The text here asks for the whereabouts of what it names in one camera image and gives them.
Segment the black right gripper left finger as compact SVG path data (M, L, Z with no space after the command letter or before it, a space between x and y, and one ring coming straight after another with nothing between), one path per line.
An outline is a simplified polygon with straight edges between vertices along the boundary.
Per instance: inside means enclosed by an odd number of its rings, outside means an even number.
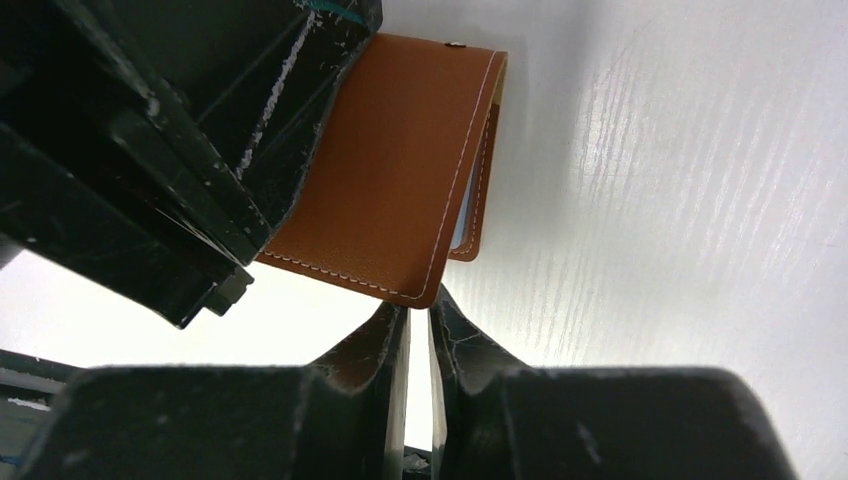
M59 393L20 479L398 479L409 312L384 303L302 366L89 369Z

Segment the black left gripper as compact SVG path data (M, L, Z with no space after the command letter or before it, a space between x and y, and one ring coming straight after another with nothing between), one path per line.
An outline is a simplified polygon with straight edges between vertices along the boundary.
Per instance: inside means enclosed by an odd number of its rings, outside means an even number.
M184 328L291 216L378 1L5 1L1 259Z

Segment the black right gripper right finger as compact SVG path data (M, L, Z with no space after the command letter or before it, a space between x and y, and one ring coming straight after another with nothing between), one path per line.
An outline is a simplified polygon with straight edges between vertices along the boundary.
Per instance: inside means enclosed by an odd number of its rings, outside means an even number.
M759 399L706 367L530 366L446 289L428 310L437 479L793 479Z

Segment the brown leather card holder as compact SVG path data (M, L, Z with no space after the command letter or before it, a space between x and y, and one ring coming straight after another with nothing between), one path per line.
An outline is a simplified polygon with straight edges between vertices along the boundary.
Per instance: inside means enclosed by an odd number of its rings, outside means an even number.
M260 262L415 309L479 252L508 55L379 34Z

